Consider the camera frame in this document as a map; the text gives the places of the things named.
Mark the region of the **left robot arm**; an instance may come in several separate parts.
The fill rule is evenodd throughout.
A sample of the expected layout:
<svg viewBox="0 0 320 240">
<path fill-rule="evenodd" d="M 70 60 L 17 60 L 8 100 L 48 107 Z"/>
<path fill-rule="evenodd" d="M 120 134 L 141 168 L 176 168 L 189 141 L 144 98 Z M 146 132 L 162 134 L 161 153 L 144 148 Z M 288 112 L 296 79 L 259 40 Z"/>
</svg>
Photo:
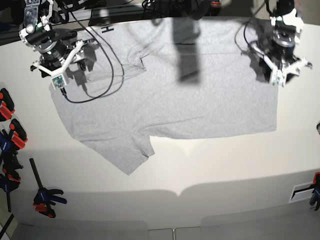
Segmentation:
<svg viewBox="0 0 320 240">
<path fill-rule="evenodd" d="M 243 53 L 250 57 L 258 82 L 284 87 L 300 75 L 302 68 L 313 67 L 305 57 L 294 53 L 301 42 L 304 21 L 293 0 L 278 0 L 273 10 L 268 0 L 262 6 L 266 7 L 270 22 L 262 23 L 252 16 L 244 24 L 247 50 Z"/>
</svg>

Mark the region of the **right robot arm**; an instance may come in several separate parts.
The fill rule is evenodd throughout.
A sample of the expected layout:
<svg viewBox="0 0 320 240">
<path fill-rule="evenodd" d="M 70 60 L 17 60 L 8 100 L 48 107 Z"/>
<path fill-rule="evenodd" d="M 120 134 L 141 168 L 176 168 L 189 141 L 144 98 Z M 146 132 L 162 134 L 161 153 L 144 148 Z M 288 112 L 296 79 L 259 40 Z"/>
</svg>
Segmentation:
<svg viewBox="0 0 320 240">
<path fill-rule="evenodd" d="M 77 31 L 74 29 L 54 29 L 53 25 L 67 24 L 70 13 L 65 0 L 27 0 L 24 7 L 24 18 L 19 30 L 21 41 L 40 54 L 39 61 L 30 66 L 30 71 L 38 69 L 43 78 L 63 67 L 67 58 L 72 56 L 70 64 L 76 64 L 82 71 L 86 69 L 83 47 L 77 52 Z"/>
</svg>

